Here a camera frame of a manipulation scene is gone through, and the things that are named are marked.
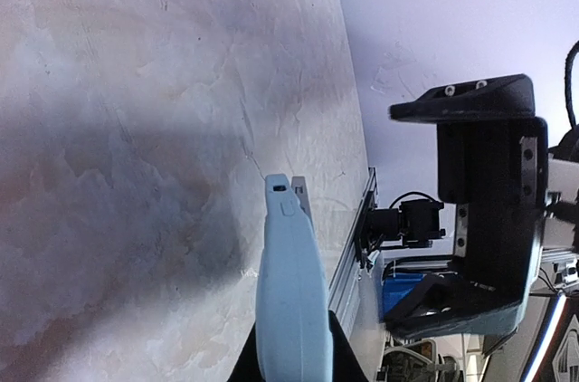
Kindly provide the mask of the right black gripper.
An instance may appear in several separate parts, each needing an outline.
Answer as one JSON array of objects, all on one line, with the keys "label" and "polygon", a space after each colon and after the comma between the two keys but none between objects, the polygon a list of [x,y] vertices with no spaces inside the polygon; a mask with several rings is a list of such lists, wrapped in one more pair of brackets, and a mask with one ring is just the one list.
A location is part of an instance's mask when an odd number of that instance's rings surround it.
[{"label": "right black gripper", "polygon": [[438,196],[467,224],[464,254],[452,259],[462,279],[425,276],[385,313],[386,329],[398,339],[515,331],[548,173],[547,125],[534,117],[533,82],[513,74],[442,85],[389,113],[404,122],[455,122],[437,127]]}]

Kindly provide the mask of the light blue phone case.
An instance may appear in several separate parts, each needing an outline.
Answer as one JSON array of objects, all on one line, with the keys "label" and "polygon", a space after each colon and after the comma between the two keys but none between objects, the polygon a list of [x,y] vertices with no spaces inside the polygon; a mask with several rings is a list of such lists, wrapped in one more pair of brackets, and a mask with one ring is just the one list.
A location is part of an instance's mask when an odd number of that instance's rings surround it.
[{"label": "light blue phone case", "polygon": [[327,281],[312,220],[284,174],[265,177],[266,216],[255,334],[266,381],[330,381]]}]

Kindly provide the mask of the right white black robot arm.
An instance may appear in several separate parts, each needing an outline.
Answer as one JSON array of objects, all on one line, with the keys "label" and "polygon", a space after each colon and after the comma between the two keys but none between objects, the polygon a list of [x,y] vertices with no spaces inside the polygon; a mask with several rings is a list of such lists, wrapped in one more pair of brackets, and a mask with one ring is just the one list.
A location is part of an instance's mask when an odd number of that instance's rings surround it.
[{"label": "right white black robot arm", "polygon": [[556,148],[524,74],[436,87],[390,116],[437,128],[438,196],[456,208],[451,273],[384,316],[400,339],[516,330],[547,245],[578,249],[578,132]]}]

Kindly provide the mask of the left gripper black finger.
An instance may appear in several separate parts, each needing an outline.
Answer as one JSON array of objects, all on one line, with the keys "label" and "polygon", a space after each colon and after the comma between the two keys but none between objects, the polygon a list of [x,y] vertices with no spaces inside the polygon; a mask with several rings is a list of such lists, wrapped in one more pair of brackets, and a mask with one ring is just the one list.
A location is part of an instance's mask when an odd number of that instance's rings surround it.
[{"label": "left gripper black finger", "polygon": [[[334,311],[328,311],[329,327],[334,341],[333,381],[368,382]],[[228,378],[229,382],[262,382],[256,350],[255,326],[248,335],[242,352]]]}]

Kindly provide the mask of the black smartphone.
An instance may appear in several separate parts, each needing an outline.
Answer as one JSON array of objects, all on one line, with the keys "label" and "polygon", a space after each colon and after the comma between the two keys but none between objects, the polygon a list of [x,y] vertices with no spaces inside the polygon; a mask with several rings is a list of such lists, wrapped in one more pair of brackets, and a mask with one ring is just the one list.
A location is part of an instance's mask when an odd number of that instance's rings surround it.
[{"label": "black smartphone", "polygon": [[291,179],[291,187],[299,200],[300,208],[309,219],[312,219],[306,178],[302,176],[294,176]]}]

